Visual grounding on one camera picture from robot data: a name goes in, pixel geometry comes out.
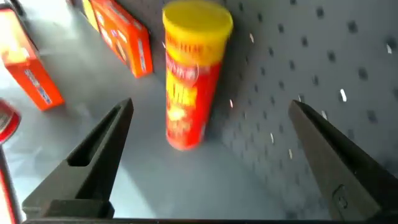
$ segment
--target can label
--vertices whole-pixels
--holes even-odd
[[[166,135],[180,147],[201,141],[220,63],[183,65],[166,53]]]

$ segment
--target pegboard hole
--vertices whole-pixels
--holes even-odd
[[[374,112],[373,110],[368,110],[366,113],[368,114],[368,120],[370,123],[377,123],[376,112]]]
[[[283,34],[285,32],[285,27],[282,24],[278,24],[278,31],[280,34]]]
[[[283,125],[279,125],[279,132],[281,133],[281,134],[283,134],[284,133],[284,127],[283,127]]]
[[[358,76],[361,80],[364,80],[364,81],[368,80],[368,72],[363,67],[358,69]]]
[[[354,140],[354,138],[355,138],[354,130],[352,130],[352,129],[347,130],[347,138]]]
[[[305,103],[305,97],[304,94],[298,94],[298,100],[302,103]]]
[[[323,117],[325,120],[328,120],[328,113],[327,113],[326,111],[321,111],[321,114],[322,114],[322,117]]]
[[[318,78],[317,75],[314,75],[314,76],[312,77],[312,83],[313,83],[313,85],[315,85],[315,86],[318,86],[318,85],[319,85],[319,78]]]
[[[301,44],[303,45],[303,47],[308,47],[308,39],[307,39],[307,37],[302,37],[301,38]]]
[[[289,68],[291,70],[295,70],[296,69],[296,65],[294,64],[294,61],[292,61],[292,60],[289,61]]]
[[[239,10],[243,12],[243,4],[241,2],[239,2]]]
[[[269,98],[269,100],[271,101],[271,104],[272,104],[273,106],[275,106],[275,98],[274,98],[273,96],[271,96],[271,97]]]
[[[271,57],[273,57],[273,56],[274,56],[274,49],[272,49],[272,47],[269,47],[269,48],[268,48],[268,53],[269,53],[269,55],[270,55]]]
[[[262,22],[262,14],[261,13],[257,14],[257,19],[259,20],[259,22]]]
[[[392,94],[394,95],[394,98],[396,99],[396,101],[398,101],[398,88],[394,88],[392,90]]]
[[[358,32],[358,26],[356,25],[355,21],[349,21],[347,26],[350,33],[356,34]]]
[[[325,16],[325,12],[322,7],[317,8],[317,17],[318,19],[323,19]]]
[[[344,89],[340,90],[339,99],[340,99],[340,101],[342,101],[344,103],[347,102],[347,95],[346,95],[346,92],[344,91]]]
[[[280,88],[281,90],[285,90],[285,83],[282,82],[282,81],[279,81],[279,88]]]
[[[275,144],[275,138],[273,133],[269,133],[269,136],[271,137],[271,143]]]
[[[331,62],[331,63],[335,63],[336,62],[336,55],[331,50],[328,51],[328,59],[329,59],[329,62]]]
[[[250,38],[251,42],[254,43],[254,36],[252,33],[249,34],[249,38]]]
[[[260,70],[261,70],[261,75],[265,76],[266,75],[266,69],[264,67],[261,67]]]
[[[387,53],[392,54],[397,50],[397,41],[393,37],[388,37],[386,40]]]

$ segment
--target red cylindrical can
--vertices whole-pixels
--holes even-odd
[[[21,117],[17,111],[0,99],[0,144],[14,134],[20,120]]]
[[[232,31],[231,14],[210,1],[173,1],[166,30],[166,137],[176,149],[201,143]]]

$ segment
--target red object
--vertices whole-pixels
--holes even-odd
[[[0,144],[14,134],[20,121],[19,114],[4,100],[0,99]]]
[[[0,214],[2,214],[2,219],[6,221],[5,224],[17,224],[16,218],[13,215],[12,203],[9,198],[5,176],[3,176],[1,171],[2,170],[0,170],[0,206],[2,203],[5,203],[6,211],[2,211]]]
[[[198,146],[205,133],[221,62],[186,66],[166,53],[166,137],[178,150]]]
[[[63,98],[45,71],[36,48],[24,32],[15,12],[0,10],[0,57],[9,73],[40,110],[63,104]]]
[[[153,72],[148,30],[113,0],[91,0],[99,32],[139,78]]]

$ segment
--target yellow lid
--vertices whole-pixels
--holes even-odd
[[[226,39],[232,16],[217,3],[204,0],[172,1],[163,8],[167,32],[181,39]]]

